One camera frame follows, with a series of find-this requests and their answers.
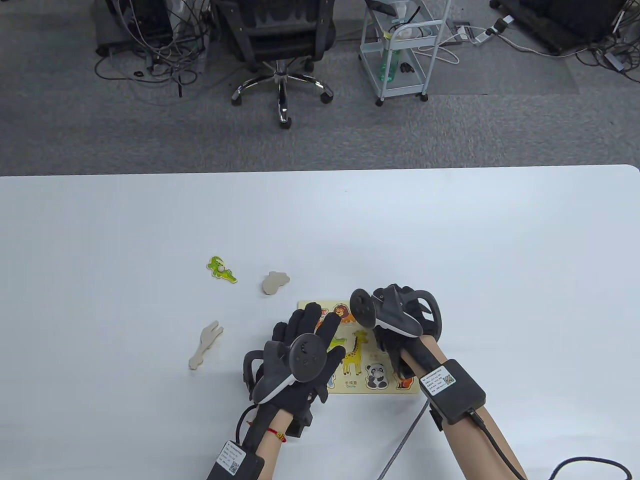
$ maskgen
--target wooden puzzle board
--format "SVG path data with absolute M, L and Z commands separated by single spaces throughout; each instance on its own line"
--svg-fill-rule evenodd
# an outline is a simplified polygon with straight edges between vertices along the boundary
M 414 394 L 420 391 L 415 379 L 398 379 L 388 355 L 378 349 L 373 331 L 360 326 L 349 311 L 347 301 L 300 301 L 298 308 L 315 301 L 322 307 L 318 325 L 329 312 L 342 321 L 330 349 L 342 345 L 347 351 L 341 365 L 327 384 L 331 394 Z

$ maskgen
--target metal cart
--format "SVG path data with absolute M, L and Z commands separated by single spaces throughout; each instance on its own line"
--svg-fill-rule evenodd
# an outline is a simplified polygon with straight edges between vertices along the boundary
M 383 3 L 393 4 L 393 0 L 381 0 Z M 447 4 L 441 19 L 434 19 L 423 0 L 408 0 L 406 9 L 406 19 L 409 19 L 420 7 L 409 24 L 398 24 L 392 22 L 393 17 L 384 13 L 376 12 L 369 8 L 365 9 L 364 24 L 362 26 L 362 39 L 360 41 L 360 58 L 364 69 L 369 75 L 369 80 L 373 85 L 373 90 L 378 96 L 376 105 L 382 106 L 385 98 L 396 97 L 398 95 L 415 94 L 423 102 L 429 100 L 427 88 L 433 65 L 438 55 L 438 46 L 442 41 L 442 33 L 447 29 L 447 16 L 451 7 L 451 0 L 446 0 Z M 366 42 L 367 26 L 369 19 L 373 21 L 376 30 L 377 40 Z M 412 37 L 402 39 L 401 32 L 412 29 Z M 416 58 L 412 49 L 418 47 L 433 47 L 431 50 L 431 61 L 427 73 L 424 73 L 420 62 Z M 403 62 L 412 66 L 413 72 L 396 75 L 392 82 L 388 81 L 388 75 L 383 75 L 380 79 L 382 63 L 386 62 L 385 72 L 391 67 L 392 51 L 400 50 L 399 64 Z

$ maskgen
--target green crocodile puzzle piece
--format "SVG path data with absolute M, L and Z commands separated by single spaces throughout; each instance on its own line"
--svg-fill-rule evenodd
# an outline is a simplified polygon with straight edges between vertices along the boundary
M 209 261 L 207 268 L 211 270 L 211 276 L 214 278 L 222 278 L 223 280 L 228 280 L 232 284 L 237 282 L 237 279 L 234 277 L 234 273 L 225 267 L 225 264 L 220 257 L 211 257 L 211 261 Z
M 337 337 L 334 337 L 333 340 L 331 340 L 331 344 L 329 345 L 329 350 L 333 349 L 333 347 L 337 347 L 338 345 L 344 345 L 347 342 L 347 339 L 339 339 Z

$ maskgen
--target wrist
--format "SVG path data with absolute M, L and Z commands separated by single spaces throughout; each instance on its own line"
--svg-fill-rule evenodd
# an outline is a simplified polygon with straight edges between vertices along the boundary
M 447 361 L 446 355 L 442 353 L 442 350 L 440 349 L 440 346 L 438 345 L 438 342 L 436 342 L 436 339 L 434 337 L 432 337 L 431 335 L 423 335 L 420 337 L 420 340 L 422 341 L 422 344 L 429 349 L 431 354 L 441 364 Z
M 269 428 L 274 429 L 277 432 L 285 433 L 291 422 L 293 421 L 293 415 L 291 415 L 286 410 L 278 410 L 276 416 L 273 417 L 273 420 L 269 424 Z
M 428 350 L 438 362 L 443 364 L 447 361 L 447 357 L 444 355 L 444 353 L 442 353 L 442 350 L 438 346 L 434 337 L 432 337 L 431 335 L 423 335 L 420 337 L 420 341 L 424 346 L 428 348 Z M 407 365 L 409 365 L 409 368 L 413 371 L 416 377 L 421 378 L 428 373 L 405 350 L 402 350 L 402 352 L 400 353 L 400 357 L 406 362 Z

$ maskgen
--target black glove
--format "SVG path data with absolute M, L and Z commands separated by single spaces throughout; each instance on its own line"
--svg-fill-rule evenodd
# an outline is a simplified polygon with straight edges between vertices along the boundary
M 271 340 L 283 342 L 290 346 L 293 340 L 303 333 L 313 333 L 322 316 L 322 308 L 317 303 L 309 303 L 304 310 L 296 310 L 289 319 L 289 323 L 279 322 L 273 328 Z M 316 335 L 322 339 L 326 348 L 329 348 L 331 340 L 340 325 L 340 317 L 335 313 L 329 313 L 317 329 Z M 316 397 L 320 397 L 322 403 L 326 402 L 329 393 L 326 385 L 340 365 L 345 355 L 344 347 L 334 347 L 327 353 L 324 369 L 316 378 L 306 383 L 296 382 L 277 394 L 267 404 L 274 405 L 281 410 L 289 412 L 294 417 L 301 417 L 308 410 L 309 405 Z M 262 366 L 258 368 L 255 378 L 258 381 L 262 377 Z
M 400 293 L 408 293 L 413 292 L 414 290 L 411 287 L 403 287 L 400 288 L 398 285 L 394 284 L 394 288 Z M 373 292 L 373 295 L 376 297 L 380 297 L 382 295 L 383 289 L 377 289 Z M 431 310 L 426 308 L 424 305 L 421 305 L 417 300 L 410 300 L 404 305 L 404 310 L 411 315 L 413 318 L 418 320 L 420 325 L 422 326 L 423 335 L 432 335 L 436 339 L 440 337 L 440 325 L 442 324 L 440 321 L 440 309 L 438 308 L 438 303 L 433 299 L 433 301 L 429 301 L 429 307 Z M 438 319 L 438 321 L 428 320 L 424 317 L 422 311 L 425 311 L 428 314 L 432 314 L 434 319 Z M 405 347 L 411 343 L 415 342 L 416 339 L 405 337 L 400 333 L 392 332 L 386 328 L 382 328 L 377 326 L 373 329 L 373 333 L 376 336 L 376 343 L 378 344 L 378 348 L 382 351 L 387 352 L 389 358 L 391 359 L 391 364 L 398 375 L 402 379 L 412 378 L 415 376 L 415 373 L 411 370 L 409 365 L 400 357 L 400 352 L 406 349 Z

